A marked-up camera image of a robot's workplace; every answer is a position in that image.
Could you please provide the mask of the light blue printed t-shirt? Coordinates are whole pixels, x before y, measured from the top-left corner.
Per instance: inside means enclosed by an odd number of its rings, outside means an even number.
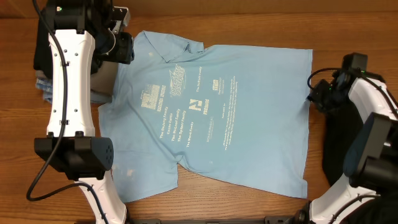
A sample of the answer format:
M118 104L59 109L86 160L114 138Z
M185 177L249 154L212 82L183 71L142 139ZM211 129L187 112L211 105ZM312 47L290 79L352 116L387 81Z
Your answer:
M212 179L307 197L310 49L213 45L143 31L120 65L101 135L114 146L123 202L172 190L178 166Z

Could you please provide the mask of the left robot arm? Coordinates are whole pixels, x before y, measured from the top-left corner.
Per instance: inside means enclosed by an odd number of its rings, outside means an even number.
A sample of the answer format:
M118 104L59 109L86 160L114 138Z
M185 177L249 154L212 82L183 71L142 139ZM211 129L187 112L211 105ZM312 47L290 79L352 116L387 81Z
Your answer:
M79 187L96 223L130 223L111 175L114 148L98 137L91 115L90 78L105 62L129 64L133 41L125 31L130 13L112 1L48 1L37 8L52 65L52 110L35 153Z

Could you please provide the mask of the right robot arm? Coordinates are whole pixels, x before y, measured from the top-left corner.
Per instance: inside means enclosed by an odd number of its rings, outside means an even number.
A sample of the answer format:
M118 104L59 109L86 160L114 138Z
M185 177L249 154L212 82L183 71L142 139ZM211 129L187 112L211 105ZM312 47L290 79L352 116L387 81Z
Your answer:
M330 188L289 223L397 222L397 100L365 54L345 55L308 100L326 116L323 171Z

